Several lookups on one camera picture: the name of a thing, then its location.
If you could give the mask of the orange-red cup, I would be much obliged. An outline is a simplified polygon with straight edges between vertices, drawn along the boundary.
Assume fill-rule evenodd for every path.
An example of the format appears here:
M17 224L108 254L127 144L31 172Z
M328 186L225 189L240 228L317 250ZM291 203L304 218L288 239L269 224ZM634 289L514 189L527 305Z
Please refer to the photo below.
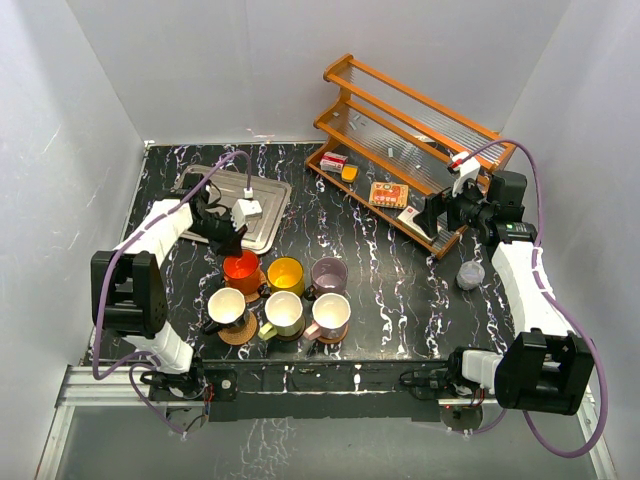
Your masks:
M259 257L250 250L243 249L238 257L228 256L222 264L225 284L239 290L245 296L264 296L267 281Z

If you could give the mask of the yellow cup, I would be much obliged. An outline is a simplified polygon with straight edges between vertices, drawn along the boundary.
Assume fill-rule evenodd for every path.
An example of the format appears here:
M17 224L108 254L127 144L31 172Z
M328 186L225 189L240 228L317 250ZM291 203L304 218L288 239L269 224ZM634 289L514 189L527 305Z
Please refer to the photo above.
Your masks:
M287 291L298 297L304 293L304 268L295 258L274 260L267 269L266 278L272 292Z

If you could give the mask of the black cup white inside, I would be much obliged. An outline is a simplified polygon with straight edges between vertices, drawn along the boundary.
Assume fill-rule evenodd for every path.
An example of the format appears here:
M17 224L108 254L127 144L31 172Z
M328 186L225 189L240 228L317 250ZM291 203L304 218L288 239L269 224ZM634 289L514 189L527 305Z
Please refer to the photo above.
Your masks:
M234 288L217 290L207 304L209 321L202 327L204 335L236 333L248 324L248 313L244 294Z

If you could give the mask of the pale green cup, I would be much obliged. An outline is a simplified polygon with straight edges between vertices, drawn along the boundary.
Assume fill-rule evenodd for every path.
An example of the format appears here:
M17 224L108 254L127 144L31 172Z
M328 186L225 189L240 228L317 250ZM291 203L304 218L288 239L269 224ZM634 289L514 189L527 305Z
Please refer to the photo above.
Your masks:
M258 337L267 341L277 334L291 335L296 329L296 322L304 315L300 297L287 291L273 293L265 303L266 323L259 329Z

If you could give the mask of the woven rattan coaster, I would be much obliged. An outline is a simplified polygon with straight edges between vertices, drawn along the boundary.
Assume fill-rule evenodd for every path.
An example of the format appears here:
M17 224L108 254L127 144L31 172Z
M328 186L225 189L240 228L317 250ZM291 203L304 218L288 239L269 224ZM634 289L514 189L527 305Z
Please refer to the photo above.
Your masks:
M218 332L218 336L228 345L242 346L257 334L258 327L255 314L252 311L247 311L245 313L245 323L242 326L221 329Z
M244 300L246 304L251 304L255 301L258 301L259 299L262 298L262 293L266 292L266 284L262 284L256 291L247 294L244 296Z

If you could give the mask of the purple cup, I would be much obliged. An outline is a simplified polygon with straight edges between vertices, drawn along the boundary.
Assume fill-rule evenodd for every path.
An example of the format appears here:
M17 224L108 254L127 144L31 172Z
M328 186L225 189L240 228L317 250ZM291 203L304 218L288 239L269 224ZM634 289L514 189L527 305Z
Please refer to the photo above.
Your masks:
M314 301L326 293L344 295L347 281L348 267L341 259L320 258L311 268L311 285L304 291L303 297Z

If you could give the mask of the pink cup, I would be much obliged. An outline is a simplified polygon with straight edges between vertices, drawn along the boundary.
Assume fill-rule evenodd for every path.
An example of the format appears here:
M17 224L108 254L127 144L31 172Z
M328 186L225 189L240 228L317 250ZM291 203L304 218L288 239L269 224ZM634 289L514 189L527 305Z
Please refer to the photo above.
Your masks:
M343 295L326 293L313 303L312 323L303 336L308 340L339 337L349 327L350 316L350 303Z

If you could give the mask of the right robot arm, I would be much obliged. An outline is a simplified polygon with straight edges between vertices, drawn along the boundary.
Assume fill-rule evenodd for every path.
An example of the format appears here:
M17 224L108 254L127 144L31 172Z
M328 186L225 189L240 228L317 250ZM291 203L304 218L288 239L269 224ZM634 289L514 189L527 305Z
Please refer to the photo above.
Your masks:
M513 318L515 340L503 354L459 347L441 378L455 395L483 389L507 409L561 415L577 412L594 359L586 341L552 305L542 272L542 251L534 225L523 221L524 175L500 171L481 192L470 175L425 199L423 210L406 207L400 221L419 236L467 225L491 256Z

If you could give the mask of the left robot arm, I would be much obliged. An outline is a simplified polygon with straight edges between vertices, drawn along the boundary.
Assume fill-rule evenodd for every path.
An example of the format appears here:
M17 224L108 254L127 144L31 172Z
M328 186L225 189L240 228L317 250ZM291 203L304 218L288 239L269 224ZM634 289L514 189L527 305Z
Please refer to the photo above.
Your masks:
M211 200L210 188L200 180L167 192L126 240L90 261L93 350L100 350L104 332L121 337L134 348L121 364L142 361L144 383L186 399L204 392L207 376L193 347L170 324L161 266L187 231L218 255L239 256L248 219L261 211L250 189L226 207Z

